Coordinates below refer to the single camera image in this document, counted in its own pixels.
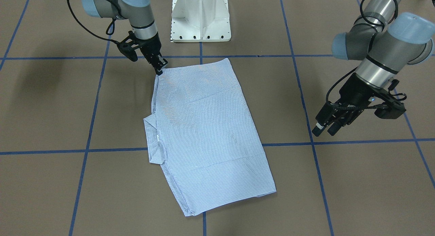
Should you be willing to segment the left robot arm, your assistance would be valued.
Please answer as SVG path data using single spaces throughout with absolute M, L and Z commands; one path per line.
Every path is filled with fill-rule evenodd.
M 397 119 L 405 113 L 406 94 L 392 94 L 396 75 L 406 65 L 427 60 L 434 52 L 434 23 L 410 12 L 398 13 L 401 0 L 370 0 L 360 4 L 360 16 L 351 30 L 337 34 L 331 51 L 334 57 L 361 63 L 342 79 L 339 99 L 329 101 L 316 116 L 312 133 L 324 130 L 335 135 L 350 125 L 366 109 L 374 109 L 380 119 Z

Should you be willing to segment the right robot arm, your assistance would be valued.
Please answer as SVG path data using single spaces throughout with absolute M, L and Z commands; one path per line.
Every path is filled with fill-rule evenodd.
M 81 0 L 83 9 L 92 17 L 128 20 L 132 28 L 128 36 L 118 42 L 118 50 L 129 60 L 136 62 L 136 50 L 151 64 L 157 75 L 163 73 L 168 61 L 162 57 L 161 41 L 155 23 L 150 0 Z

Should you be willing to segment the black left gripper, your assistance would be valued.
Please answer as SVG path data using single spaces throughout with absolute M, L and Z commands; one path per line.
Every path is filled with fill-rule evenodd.
M 329 101 L 332 90 L 345 78 L 346 82 L 339 89 L 339 99 Z M 335 136 L 342 126 L 351 123 L 371 103 L 370 98 L 375 96 L 375 89 L 380 89 L 363 80 L 356 72 L 349 72 L 331 86 L 325 96 L 325 104 L 316 116 L 316 125 L 311 133 L 319 137 L 326 127 L 328 134 Z

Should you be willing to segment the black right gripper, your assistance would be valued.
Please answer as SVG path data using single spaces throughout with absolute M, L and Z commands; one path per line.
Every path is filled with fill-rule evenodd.
M 161 41 L 159 35 L 155 35 L 148 39 L 139 39 L 140 51 L 146 58 L 147 62 L 155 69 L 156 75 L 160 76 L 164 73 L 164 68 L 168 61 L 162 57 Z

